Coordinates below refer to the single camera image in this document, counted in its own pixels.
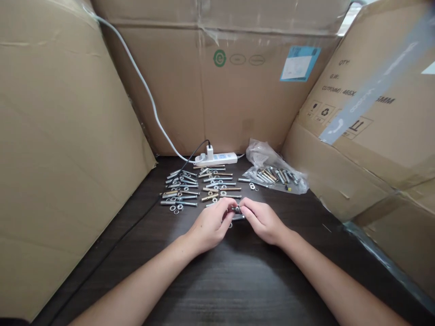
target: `clear plastic bag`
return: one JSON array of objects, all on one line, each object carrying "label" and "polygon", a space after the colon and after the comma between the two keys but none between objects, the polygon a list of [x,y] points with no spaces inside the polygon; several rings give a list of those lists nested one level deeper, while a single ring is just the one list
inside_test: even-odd
[{"label": "clear plastic bag", "polygon": [[[301,195],[308,191],[309,187],[306,176],[288,165],[268,143],[250,139],[249,146],[246,149],[246,157],[249,162],[254,165],[243,174],[243,176],[248,179],[255,180],[266,188],[296,195]],[[272,182],[267,176],[258,176],[262,170],[268,169],[269,167],[272,167],[272,169],[269,170],[274,177],[279,177],[277,175],[277,169],[288,171],[287,178],[285,178],[284,175],[282,176],[284,180],[289,179],[290,182],[282,184],[280,180],[278,182]]]}]

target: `dark wooden table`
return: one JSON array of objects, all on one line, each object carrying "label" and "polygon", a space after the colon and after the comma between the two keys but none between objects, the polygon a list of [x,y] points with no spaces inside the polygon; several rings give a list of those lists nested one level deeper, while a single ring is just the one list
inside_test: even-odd
[{"label": "dark wooden table", "polygon": [[[89,250],[33,325],[48,325],[120,236],[155,202],[166,176],[181,167],[179,158],[158,159],[158,166]],[[235,179],[251,164],[228,165]],[[267,202],[284,223],[414,325],[434,325],[423,308],[390,273],[347,233],[309,191],[291,195],[239,183],[242,195]],[[66,325],[135,269],[185,233],[205,206],[186,207],[174,215],[156,205],[119,243],[84,283],[53,325]],[[278,248],[269,246],[247,221],[234,223],[223,242],[197,257],[163,295],[146,325],[336,325],[322,299]]]}]

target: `cardboard box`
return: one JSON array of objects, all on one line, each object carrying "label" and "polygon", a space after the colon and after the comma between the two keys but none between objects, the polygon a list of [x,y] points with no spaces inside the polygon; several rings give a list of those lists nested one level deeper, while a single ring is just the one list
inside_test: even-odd
[{"label": "cardboard box", "polygon": [[0,17],[0,316],[32,321],[155,159],[76,1]]},{"label": "cardboard box", "polygon": [[[189,1],[167,4],[166,10],[159,4],[147,13],[142,6],[149,4],[142,2],[95,1],[95,6],[125,39],[150,87],[160,122],[181,154],[190,155],[204,138],[216,152],[243,153],[250,137],[266,139],[279,151],[339,38],[257,32],[256,25],[247,32],[238,27],[246,23],[229,26],[221,20],[223,4],[210,3],[205,17],[216,17],[210,18],[213,24],[222,22],[227,30],[208,28],[202,14],[192,22],[189,13],[196,7]],[[257,3],[264,8],[267,2]],[[236,13],[234,22],[250,21]],[[173,155],[124,48],[113,31],[103,32],[153,150]],[[305,67],[304,78],[281,81],[289,51],[300,47],[310,49],[312,66]]]},{"label": "cardboard box", "polygon": [[[435,47],[423,49],[434,33],[419,28],[430,6],[391,0],[364,7],[300,111],[307,130],[402,190],[435,177],[435,71],[426,70]],[[349,128],[337,129],[340,119]]]},{"label": "cardboard box", "polygon": [[292,167],[307,175],[311,191],[342,222],[394,193],[384,181],[322,143],[299,124],[298,118],[282,155]]},{"label": "cardboard box", "polygon": [[435,298],[434,214],[402,193],[370,207],[353,222],[426,294]]}]

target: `white power cord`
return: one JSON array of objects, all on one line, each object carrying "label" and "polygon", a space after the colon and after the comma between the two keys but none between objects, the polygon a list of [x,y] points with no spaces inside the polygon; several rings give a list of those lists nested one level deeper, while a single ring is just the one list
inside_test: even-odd
[{"label": "white power cord", "polygon": [[128,58],[130,59],[131,63],[133,64],[133,67],[135,68],[137,74],[139,75],[140,80],[142,81],[142,84],[144,84],[146,91],[148,92],[148,95],[150,96],[150,100],[151,100],[151,104],[153,106],[153,111],[154,111],[154,116],[155,116],[155,120],[157,121],[157,124],[160,127],[160,130],[162,130],[163,135],[166,137],[166,139],[169,142],[169,145],[171,145],[172,149],[174,150],[174,152],[183,160],[186,161],[188,163],[199,163],[202,160],[204,160],[204,158],[202,158],[199,161],[189,161],[187,159],[185,159],[183,156],[181,156],[181,154],[177,151],[177,149],[175,148],[174,144],[171,142],[171,140],[169,139],[168,135],[166,134],[165,130],[162,127],[162,124],[160,123],[159,117],[157,116],[157,110],[155,107],[155,103],[154,103],[154,98],[151,94],[151,91],[144,79],[144,77],[142,76],[142,74],[140,73],[139,68],[137,67],[137,64],[135,62],[135,60],[133,59],[133,56],[130,53],[130,50],[127,47],[127,44],[125,43],[124,39],[122,38],[121,34],[118,32],[118,30],[111,24],[109,23],[107,20],[101,18],[100,16],[97,16],[95,13],[89,11],[84,5],[83,8],[85,9],[85,11],[90,14],[91,17],[93,17],[94,19],[96,19],[97,21],[99,21],[100,23],[103,23],[104,25],[106,25],[107,27],[109,27],[113,32],[115,32],[116,36],[119,38],[119,40],[121,41],[122,45],[124,46],[124,49],[127,52]]}]

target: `hand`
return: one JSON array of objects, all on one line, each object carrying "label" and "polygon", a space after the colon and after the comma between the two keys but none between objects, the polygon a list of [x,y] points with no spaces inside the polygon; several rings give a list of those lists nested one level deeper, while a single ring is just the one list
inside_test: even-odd
[{"label": "hand", "polygon": [[280,245],[288,228],[268,204],[243,198],[240,209],[255,233],[270,245]]},{"label": "hand", "polygon": [[199,214],[186,233],[188,242],[195,246],[196,254],[213,249],[222,241],[234,216],[234,212],[227,213],[227,209],[236,206],[233,198],[221,198]]}]

